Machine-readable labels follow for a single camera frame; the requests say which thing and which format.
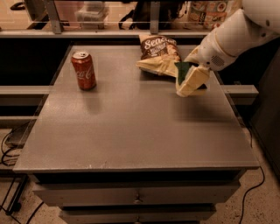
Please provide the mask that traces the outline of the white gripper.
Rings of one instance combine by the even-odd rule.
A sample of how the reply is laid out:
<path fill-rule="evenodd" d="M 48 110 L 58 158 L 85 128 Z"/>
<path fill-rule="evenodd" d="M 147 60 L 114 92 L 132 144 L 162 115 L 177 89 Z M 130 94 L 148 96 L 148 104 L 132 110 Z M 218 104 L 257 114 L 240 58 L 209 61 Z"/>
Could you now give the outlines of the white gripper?
<path fill-rule="evenodd" d="M 205 67 L 213 71 L 220 71 L 234 63 L 235 60 L 235 56 L 229 55 L 221 48 L 216 30 L 212 30 L 184 59 L 184 62 L 203 66 L 177 65 L 177 94 L 182 97 L 196 95 L 199 88 L 210 77 L 210 71 Z"/>

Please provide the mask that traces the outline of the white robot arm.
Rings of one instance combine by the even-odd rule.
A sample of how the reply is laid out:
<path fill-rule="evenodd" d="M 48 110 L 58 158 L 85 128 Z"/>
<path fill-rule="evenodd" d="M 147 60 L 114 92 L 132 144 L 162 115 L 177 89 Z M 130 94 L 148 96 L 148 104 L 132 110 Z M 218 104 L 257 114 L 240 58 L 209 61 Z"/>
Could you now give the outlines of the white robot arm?
<path fill-rule="evenodd" d="M 280 0 L 242 0 L 242 7 L 209 32 L 184 61 L 176 65 L 177 94 L 187 97 L 247 50 L 280 35 Z"/>

